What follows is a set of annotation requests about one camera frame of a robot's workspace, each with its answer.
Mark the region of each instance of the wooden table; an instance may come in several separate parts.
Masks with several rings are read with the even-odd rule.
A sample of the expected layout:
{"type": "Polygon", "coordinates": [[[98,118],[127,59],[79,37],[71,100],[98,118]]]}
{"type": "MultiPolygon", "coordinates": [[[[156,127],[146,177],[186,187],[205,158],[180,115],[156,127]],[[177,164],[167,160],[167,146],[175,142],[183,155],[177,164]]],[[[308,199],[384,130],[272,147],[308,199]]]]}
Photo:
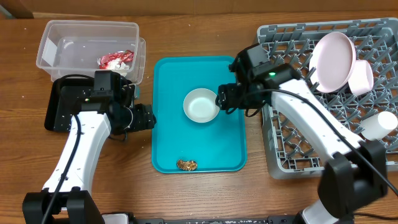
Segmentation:
{"type": "MultiPolygon", "coordinates": [[[[251,45],[264,24],[398,17],[396,11],[139,16],[147,43],[141,103],[152,102],[155,63],[163,57],[230,55],[251,45]]],[[[24,223],[22,201],[39,192],[60,157],[67,134],[44,129],[52,82],[35,65],[48,19],[0,21],[0,223],[24,223]]],[[[93,184],[101,212],[133,211],[138,218],[239,218],[296,214],[316,199],[318,179],[275,180],[267,172],[260,117],[246,119],[248,162],[239,172],[165,175],[151,164],[151,131],[106,141],[93,184]]],[[[389,173],[398,185],[398,173],[389,173]]],[[[398,200],[386,198],[362,212],[393,216],[398,200]]],[[[358,223],[382,223],[359,217],[358,223]]]]}

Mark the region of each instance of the transparent container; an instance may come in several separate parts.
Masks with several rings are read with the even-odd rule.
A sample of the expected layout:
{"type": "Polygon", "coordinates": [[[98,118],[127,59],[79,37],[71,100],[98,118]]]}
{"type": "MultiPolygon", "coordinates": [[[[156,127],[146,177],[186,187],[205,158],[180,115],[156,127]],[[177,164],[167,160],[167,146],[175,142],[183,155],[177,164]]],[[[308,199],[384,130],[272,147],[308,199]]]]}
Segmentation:
{"type": "Polygon", "coordinates": [[[37,52],[36,66],[55,81],[69,74],[94,76],[97,60],[104,55],[131,50],[127,70],[113,70],[133,83],[140,84],[145,68],[145,40],[133,22],[50,21],[44,30],[37,52]]]}

